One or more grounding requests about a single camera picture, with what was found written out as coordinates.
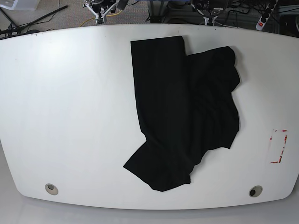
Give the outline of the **black T-shirt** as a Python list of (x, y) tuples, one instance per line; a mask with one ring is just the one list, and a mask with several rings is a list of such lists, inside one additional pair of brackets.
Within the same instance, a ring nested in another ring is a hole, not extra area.
[(190, 184), (205, 153), (230, 148), (240, 83), (228, 46), (187, 55), (183, 37), (131, 42), (135, 101), (146, 141), (124, 164), (153, 190)]

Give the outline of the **white power strip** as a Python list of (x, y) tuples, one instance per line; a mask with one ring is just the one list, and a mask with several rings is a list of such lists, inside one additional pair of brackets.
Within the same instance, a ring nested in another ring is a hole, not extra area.
[(270, 18), (270, 16), (274, 12), (274, 9), (275, 9), (277, 4), (278, 4), (278, 0), (270, 0), (269, 1), (267, 7), (262, 12), (261, 17), (260, 17), (259, 21), (256, 24), (256, 30), (258, 30), (258, 31), (263, 30), (263, 28), (266, 25), (268, 19)]

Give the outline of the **clear plastic storage box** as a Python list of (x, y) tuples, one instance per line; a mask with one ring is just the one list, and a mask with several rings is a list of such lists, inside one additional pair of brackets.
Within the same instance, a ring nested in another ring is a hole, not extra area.
[(7, 10), (36, 10), (40, 0), (0, 0), (0, 7)]

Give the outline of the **red tape rectangle marking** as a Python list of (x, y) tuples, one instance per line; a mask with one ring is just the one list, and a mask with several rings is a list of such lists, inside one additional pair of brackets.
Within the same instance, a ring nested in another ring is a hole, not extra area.
[(269, 142), (268, 149), (268, 163), (279, 164), (281, 163), (285, 145), (287, 141), (288, 130), (287, 129), (273, 129)]

